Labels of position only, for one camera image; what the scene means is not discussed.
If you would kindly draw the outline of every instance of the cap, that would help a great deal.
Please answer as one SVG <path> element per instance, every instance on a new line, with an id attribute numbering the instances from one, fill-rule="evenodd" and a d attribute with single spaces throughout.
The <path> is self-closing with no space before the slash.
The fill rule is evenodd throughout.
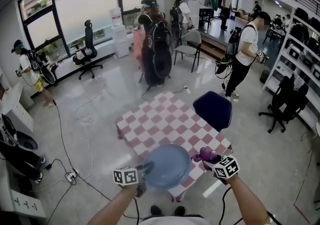
<path id="1" fill-rule="evenodd" d="M 142 0 L 141 4 L 146 8 L 155 7 L 158 5 L 157 0 Z"/>
<path id="2" fill-rule="evenodd" d="M 17 41 L 14 42 L 13 48 L 11 49 L 11 53 L 14 53 L 17 48 L 22 49 L 23 47 L 24 47 L 24 44 L 20 39 L 18 39 Z"/>

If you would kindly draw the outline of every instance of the black office chair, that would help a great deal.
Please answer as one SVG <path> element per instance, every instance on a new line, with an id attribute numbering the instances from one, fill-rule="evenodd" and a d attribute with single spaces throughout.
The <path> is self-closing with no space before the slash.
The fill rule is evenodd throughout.
<path id="1" fill-rule="evenodd" d="M 91 20 L 88 19 L 85 23 L 85 46 L 77 49 L 76 55 L 73 56 L 72 60 L 76 65 L 83 65 L 81 71 L 81 75 L 79 76 L 79 80 L 81 80 L 81 77 L 83 76 L 84 73 L 87 71 L 90 71 L 92 74 L 92 78 L 95 78 L 94 73 L 92 72 L 93 68 L 98 68 L 100 67 L 103 69 L 102 65 L 95 65 L 94 63 L 91 62 L 91 59 L 97 57 L 97 50 L 94 47 L 94 40 L 93 40 L 93 31 L 92 31 L 92 23 Z M 85 49 L 90 49 L 92 51 L 92 54 L 86 54 Z M 78 53 L 81 52 L 83 54 L 83 58 L 79 59 L 78 58 Z"/>
<path id="2" fill-rule="evenodd" d="M 293 120 L 299 112 L 306 107 L 308 102 L 306 94 L 308 93 L 308 90 L 309 86 L 306 83 L 298 90 L 294 90 L 293 75 L 291 78 L 287 76 L 283 78 L 272 98 L 272 104 L 268 106 L 268 110 L 271 110 L 272 113 L 259 113 L 259 116 L 265 115 L 273 118 L 272 128 L 268 130 L 269 134 L 274 130 L 277 121 L 282 127 L 281 132 L 285 132 L 286 128 L 283 121 L 288 124 L 289 121 Z M 286 104 L 286 108 L 282 113 L 280 107 L 283 104 Z"/>

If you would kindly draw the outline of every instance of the checkered tablecloth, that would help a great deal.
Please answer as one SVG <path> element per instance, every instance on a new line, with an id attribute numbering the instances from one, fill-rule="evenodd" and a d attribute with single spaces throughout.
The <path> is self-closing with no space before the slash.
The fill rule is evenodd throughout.
<path id="1" fill-rule="evenodd" d="M 182 146 L 190 157 L 202 147 L 220 154 L 232 152 L 230 142 L 172 92 L 160 93 L 119 117 L 115 123 L 119 137 L 143 160 L 158 146 L 171 143 Z M 202 162 L 192 161 L 186 180 L 168 190 L 171 200 L 181 202 L 186 190 L 204 172 Z"/>

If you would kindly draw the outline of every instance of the tiled floor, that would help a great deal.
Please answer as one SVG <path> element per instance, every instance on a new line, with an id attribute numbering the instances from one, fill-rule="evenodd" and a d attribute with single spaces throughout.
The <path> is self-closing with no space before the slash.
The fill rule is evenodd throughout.
<path id="1" fill-rule="evenodd" d="M 191 93 L 188 94 L 184 90 L 176 95 L 187 105 L 192 106 L 193 101 L 207 91 L 222 93 L 222 80 L 214 74 L 215 64 L 201 59 L 197 70 L 191 73 L 192 62 L 193 59 L 188 57 L 183 60 L 178 59 L 172 68 L 172 79 L 168 79 L 164 87 L 154 88 L 144 97 L 151 99 L 162 91 L 179 91 L 184 84 Z M 60 82 L 57 87 L 51 88 L 50 92 L 57 100 L 65 148 L 72 165 L 80 171 L 82 177 L 90 174 L 92 159 L 88 139 L 94 166 L 93 173 L 87 181 L 107 197 L 113 198 L 120 188 L 113 183 L 112 169 L 123 164 L 135 163 L 132 149 L 123 140 L 118 140 L 115 119 L 144 102 L 141 96 L 147 86 L 144 80 L 142 84 L 138 83 L 141 73 L 132 55 L 122 59 L 112 57 L 102 64 L 103 69 L 98 68 L 94 71 L 95 79 L 86 74 L 79 81 L 79 75 L 75 74 Z M 311 148 L 312 138 L 307 137 L 300 142 L 301 135 L 308 129 L 298 118 L 287 125 L 285 133 L 280 132 L 279 126 L 273 133 L 267 133 L 271 120 L 265 116 L 259 117 L 258 112 L 267 110 L 272 95 L 262 91 L 262 84 L 259 82 L 261 69 L 258 64 L 254 64 L 245 81 L 239 86 L 240 98 L 237 101 L 232 100 L 231 125 L 222 133 L 232 144 L 234 155 L 240 164 L 240 176 L 266 208 L 274 213 L 282 224 L 306 224 L 293 203 L 308 166 L 310 157 L 308 151 Z M 101 95 L 75 113 L 79 118 L 84 118 L 86 115 L 87 118 L 92 117 L 92 122 L 84 123 L 73 117 L 74 111 L 79 106 L 92 100 L 101 90 Z M 34 138 L 39 144 L 38 153 L 44 155 L 49 162 L 54 158 L 61 159 L 70 170 L 62 145 L 56 108 L 43 107 L 42 100 L 37 97 L 35 105 L 29 112 L 35 121 Z M 318 217 L 312 204 L 319 175 L 316 161 L 314 155 L 297 202 L 297 206 L 312 223 Z M 63 180 L 65 174 L 58 162 L 54 163 L 50 171 L 44 170 L 43 173 L 43 180 L 40 185 L 34 187 L 35 190 Z M 212 174 L 207 173 L 202 176 L 188 190 L 182 204 L 188 214 L 200 214 L 211 224 L 217 225 L 222 213 L 221 198 L 228 187 L 221 185 L 208 198 L 204 198 L 203 193 L 214 182 Z M 48 216 L 68 187 L 69 183 L 62 181 L 36 192 Z M 225 202 L 226 213 L 223 224 L 231 225 L 240 218 L 232 192 L 228 193 Z M 108 201 L 93 188 L 78 180 L 77 185 L 73 186 L 61 201 L 49 224 L 87 224 L 90 218 L 107 203 Z M 152 204 L 159 205 L 167 215 L 177 206 L 160 190 L 149 189 L 138 199 L 142 217 L 149 215 Z M 137 215 L 133 202 L 126 214 Z M 134 225 L 136 220 L 123 217 L 119 224 Z"/>

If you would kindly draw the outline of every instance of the black pants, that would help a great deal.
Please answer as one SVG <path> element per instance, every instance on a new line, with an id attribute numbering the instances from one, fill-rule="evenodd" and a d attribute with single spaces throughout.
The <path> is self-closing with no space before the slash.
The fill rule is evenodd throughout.
<path id="1" fill-rule="evenodd" d="M 151 216 L 149 216 L 149 217 L 146 217 L 146 218 L 144 218 L 143 219 L 143 222 L 144 221 L 146 221 L 146 220 L 149 220 L 149 219 L 151 219 L 151 218 L 155 218 L 155 217 L 164 217 L 163 215 L 151 215 Z M 182 216 L 182 217 L 196 217 L 196 218 L 202 218 L 202 219 L 204 219 L 201 215 L 199 215 L 199 214 L 189 214 L 189 215 L 184 215 L 184 216 Z"/>
<path id="2" fill-rule="evenodd" d="M 14 168 L 23 173 L 26 177 L 32 180 L 39 179 L 40 172 L 30 165 L 37 167 L 41 161 L 40 156 L 18 146 L 11 147 L 3 141 L 0 141 L 0 152 Z"/>
<path id="3" fill-rule="evenodd" d="M 221 16 L 221 28 L 224 28 L 224 27 L 226 27 L 227 19 L 229 18 L 229 15 L 230 15 L 230 9 L 223 8 L 221 13 L 223 15 L 223 16 Z"/>
<path id="4" fill-rule="evenodd" d="M 226 87 L 225 96 L 230 97 L 236 87 L 245 79 L 250 69 L 250 65 L 245 66 L 236 57 L 232 62 L 232 73 L 229 79 L 229 83 Z"/>

